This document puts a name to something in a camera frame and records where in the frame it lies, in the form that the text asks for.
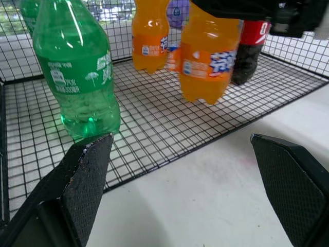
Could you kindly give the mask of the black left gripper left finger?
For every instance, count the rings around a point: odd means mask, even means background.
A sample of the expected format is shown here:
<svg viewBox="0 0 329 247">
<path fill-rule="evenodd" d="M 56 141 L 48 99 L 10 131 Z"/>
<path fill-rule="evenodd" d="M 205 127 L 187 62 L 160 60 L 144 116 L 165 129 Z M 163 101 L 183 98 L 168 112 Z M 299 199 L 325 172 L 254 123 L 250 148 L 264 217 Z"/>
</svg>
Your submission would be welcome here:
<svg viewBox="0 0 329 247">
<path fill-rule="evenodd" d="M 112 134 L 73 144 L 2 230 L 0 247 L 86 247 L 112 144 Z"/>
</svg>

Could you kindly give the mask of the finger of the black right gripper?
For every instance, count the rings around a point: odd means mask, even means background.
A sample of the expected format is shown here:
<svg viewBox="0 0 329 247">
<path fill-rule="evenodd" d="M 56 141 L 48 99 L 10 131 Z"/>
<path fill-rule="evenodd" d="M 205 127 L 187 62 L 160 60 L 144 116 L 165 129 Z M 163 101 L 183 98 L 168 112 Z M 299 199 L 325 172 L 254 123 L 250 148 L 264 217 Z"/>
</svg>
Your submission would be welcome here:
<svg viewBox="0 0 329 247">
<path fill-rule="evenodd" d="M 191 0 L 191 2 L 218 18 L 265 20 L 275 15 L 279 0 Z"/>
</svg>

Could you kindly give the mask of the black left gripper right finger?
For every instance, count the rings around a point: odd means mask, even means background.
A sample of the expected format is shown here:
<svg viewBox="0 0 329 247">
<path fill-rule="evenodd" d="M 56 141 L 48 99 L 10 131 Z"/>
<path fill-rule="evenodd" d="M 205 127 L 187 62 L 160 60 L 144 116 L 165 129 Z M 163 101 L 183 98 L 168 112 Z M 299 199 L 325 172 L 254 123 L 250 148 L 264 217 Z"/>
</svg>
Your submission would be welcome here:
<svg viewBox="0 0 329 247">
<path fill-rule="evenodd" d="M 293 247 L 329 247 L 329 171 L 303 146 L 252 134 L 267 197 Z"/>
</svg>

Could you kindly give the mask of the orange soda bottle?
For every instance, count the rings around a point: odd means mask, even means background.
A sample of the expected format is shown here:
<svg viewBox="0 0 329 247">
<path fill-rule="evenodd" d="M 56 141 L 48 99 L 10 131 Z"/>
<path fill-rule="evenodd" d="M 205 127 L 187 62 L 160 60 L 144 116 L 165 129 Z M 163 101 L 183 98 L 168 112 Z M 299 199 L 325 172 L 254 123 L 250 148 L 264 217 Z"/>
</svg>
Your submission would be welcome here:
<svg viewBox="0 0 329 247">
<path fill-rule="evenodd" d="M 170 46 L 168 49 L 167 57 L 167 70 L 171 72 L 180 71 L 180 59 L 181 59 L 181 49 L 179 46 Z"/>
<path fill-rule="evenodd" d="M 170 0 L 134 0 L 132 58 L 137 70 L 149 74 L 165 66 L 169 44 L 167 7 Z"/>
<path fill-rule="evenodd" d="M 179 81 L 185 99 L 216 104 L 231 80 L 239 41 L 238 19 L 214 17 L 190 3 L 179 59 Z"/>
</svg>

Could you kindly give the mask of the purple drink bottle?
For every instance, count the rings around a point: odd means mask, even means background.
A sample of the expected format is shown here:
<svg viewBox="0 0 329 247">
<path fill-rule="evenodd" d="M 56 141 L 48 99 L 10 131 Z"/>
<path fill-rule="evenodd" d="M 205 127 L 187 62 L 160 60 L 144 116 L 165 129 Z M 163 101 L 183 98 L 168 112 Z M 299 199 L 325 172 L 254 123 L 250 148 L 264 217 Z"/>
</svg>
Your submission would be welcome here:
<svg viewBox="0 0 329 247">
<path fill-rule="evenodd" d="M 167 18 L 170 27 L 182 30 L 189 19 L 189 0 L 170 0 L 167 7 Z"/>
</svg>

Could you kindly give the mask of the red label cola bottle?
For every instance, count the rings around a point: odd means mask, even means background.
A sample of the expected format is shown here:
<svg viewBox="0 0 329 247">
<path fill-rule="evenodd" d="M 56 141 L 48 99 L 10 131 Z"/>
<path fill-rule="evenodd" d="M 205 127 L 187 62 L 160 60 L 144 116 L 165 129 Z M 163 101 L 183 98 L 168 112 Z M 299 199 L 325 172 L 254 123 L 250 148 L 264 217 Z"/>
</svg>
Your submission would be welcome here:
<svg viewBox="0 0 329 247">
<path fill-rule="evenodd" d="M 270 22 L 244 21 L 231 83 L 242 85 L 253 76 L 270 28 Z"/>
</svg>

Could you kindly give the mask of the large green soda bottle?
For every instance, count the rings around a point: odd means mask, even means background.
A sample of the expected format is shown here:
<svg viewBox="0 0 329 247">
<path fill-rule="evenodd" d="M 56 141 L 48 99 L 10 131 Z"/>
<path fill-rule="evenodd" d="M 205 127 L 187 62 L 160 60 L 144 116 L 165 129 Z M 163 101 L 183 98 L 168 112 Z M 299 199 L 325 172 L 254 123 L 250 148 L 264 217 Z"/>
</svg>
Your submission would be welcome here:
<svg viewBox="0 0 329 247">
<path fill-rule="evenodd" d="M 32 39 L 68 134 L 117 133 L 121 117 L 109 39 L 82 1 L 41 0 Z"/>
</svg>

